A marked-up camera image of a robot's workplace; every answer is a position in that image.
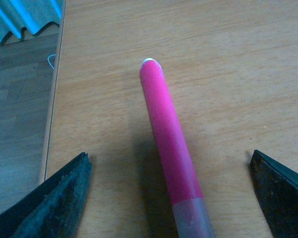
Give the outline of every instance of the white marker tip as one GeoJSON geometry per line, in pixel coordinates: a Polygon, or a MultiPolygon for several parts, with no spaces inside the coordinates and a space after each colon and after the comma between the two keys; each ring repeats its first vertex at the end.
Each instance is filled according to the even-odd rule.
{"type": "Polygon", "coordinates": [[[148,60],[153,60],[153,61],[155,61],[153,58],[147,58],[147,59],[145,59],[144,61],[143,61],[143,63],[141,64],[141,66],[143,66],[143,64],[146,62],[146,61],[148,61],[148,60]]]}

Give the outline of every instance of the white wire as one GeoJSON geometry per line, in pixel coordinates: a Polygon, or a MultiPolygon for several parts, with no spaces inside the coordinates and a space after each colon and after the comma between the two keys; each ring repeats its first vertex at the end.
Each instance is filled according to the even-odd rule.
{"type": "Polygon", "coordinates": [[[52,57],[52,56],[56,56],[55,54],[54,55],[50,55],[49,57],[48,57],[48,63],[49,63],[49,65],[54,69],[54,66],[51,64],[51,62],[50,62],[50,57],[52,57]]]}

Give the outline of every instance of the wood grain surface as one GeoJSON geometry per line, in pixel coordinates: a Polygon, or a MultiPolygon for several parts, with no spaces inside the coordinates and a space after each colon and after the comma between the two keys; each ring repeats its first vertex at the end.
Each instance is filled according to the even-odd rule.
{"type": "Polygon", "coordinates": [[[77,237],[177,237],[139,80],[147,57],[217,237],[272,237],[249,162],[258,149],[298,172],[298,0],[68,0],[60,45],[46,176],[89,154],[77,237]]]}

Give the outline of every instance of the pen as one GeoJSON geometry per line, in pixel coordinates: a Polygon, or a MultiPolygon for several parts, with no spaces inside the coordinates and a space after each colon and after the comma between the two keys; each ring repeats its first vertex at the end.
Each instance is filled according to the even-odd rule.
{"type": "Polygon", "coordinates": [[[141,65],[149,117],[180,238],[214,238],[199,182],[160,64],[141,65]]]}

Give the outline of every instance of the translucent marker grip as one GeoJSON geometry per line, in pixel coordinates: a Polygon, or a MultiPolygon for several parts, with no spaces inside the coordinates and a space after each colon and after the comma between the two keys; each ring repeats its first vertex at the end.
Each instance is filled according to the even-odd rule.
{"type": "Polygon", "coordinates": [[[203,198],[179,202],[172,210],[180,238],[215,238],[203,198]]]}

